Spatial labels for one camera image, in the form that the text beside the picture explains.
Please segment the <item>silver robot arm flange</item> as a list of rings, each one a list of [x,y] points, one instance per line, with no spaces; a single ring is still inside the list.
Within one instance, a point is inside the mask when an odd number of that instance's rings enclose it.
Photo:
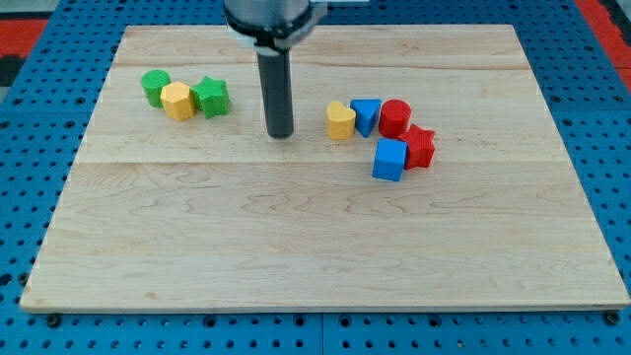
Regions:
[[[230,34],[264,55],[288,51],[327,14],[325,2],[310,0],[225,0]]]

